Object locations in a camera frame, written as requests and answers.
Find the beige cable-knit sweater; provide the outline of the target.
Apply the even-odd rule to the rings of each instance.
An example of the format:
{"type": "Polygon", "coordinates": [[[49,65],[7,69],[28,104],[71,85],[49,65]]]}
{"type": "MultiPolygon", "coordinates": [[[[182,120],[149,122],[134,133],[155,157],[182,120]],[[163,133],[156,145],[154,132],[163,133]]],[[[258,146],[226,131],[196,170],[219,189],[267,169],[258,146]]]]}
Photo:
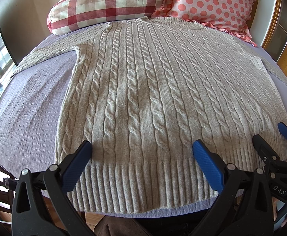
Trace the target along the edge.
{"type": "Polygon", "coordinates": [[[193,157],[202,140],[253,171],[261,135],[283,159],[282,71],[238,38],[196,22],[140,18],[101,23],[35,49],[23,71],[68,51],[76,63],[58,120],[55,161],[88,140],[92,157],[68,194],[77,210],[139,214],[215,197],[193,157]]]}

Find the lavender textured bed sheet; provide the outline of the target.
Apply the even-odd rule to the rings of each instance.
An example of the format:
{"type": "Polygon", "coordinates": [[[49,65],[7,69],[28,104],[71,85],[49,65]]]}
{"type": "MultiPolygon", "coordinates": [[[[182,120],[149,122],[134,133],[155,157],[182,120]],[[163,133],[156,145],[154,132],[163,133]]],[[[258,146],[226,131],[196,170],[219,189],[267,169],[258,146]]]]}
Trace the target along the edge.
{"type": "MultiPolygon", "coordinates": [[[[35,49],[63,37],[50,36],[35,49]]],[[[279,68],[261,48],[253,49],[279,68]]],[[[13,74],[0,98],[0,164],[11,174],[18,176],[24,168],[41,171],[50,164],[60,163],[55,161],[54,155],[58,120],[75,63],[76,52],[68,51],[23,71],[17,68],[13,74]]],[[[287,112],[287,87],[278,79],[274,83],[287,112]]],[[[186,214],[211,206],[215,197],[179,208],[112,215],[163,217],[186,214]]]]}

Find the pink polka dot pillow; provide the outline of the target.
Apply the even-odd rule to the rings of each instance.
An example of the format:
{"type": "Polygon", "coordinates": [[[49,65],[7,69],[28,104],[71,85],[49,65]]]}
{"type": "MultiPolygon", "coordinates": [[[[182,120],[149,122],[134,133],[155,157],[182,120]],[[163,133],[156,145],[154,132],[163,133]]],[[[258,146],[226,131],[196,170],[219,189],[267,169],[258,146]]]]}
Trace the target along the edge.
{"type": "Polygon", "coordinates": [[[256,46],[247,22],[256,0],[164,0],[152,17],[174,17],[199,22],[256,46]]]}

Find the red white checked pillow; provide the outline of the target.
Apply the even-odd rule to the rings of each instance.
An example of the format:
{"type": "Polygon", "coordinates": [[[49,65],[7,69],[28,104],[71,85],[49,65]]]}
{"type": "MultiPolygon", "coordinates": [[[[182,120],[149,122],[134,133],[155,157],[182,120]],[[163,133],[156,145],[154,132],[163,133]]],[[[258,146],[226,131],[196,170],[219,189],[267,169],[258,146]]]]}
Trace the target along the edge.
{"type": "Polygon", "coordinates": [[[61,0],[50,10],[47,27],[63,35],[98,23],[150,17],[163,0],[61,0]]]}

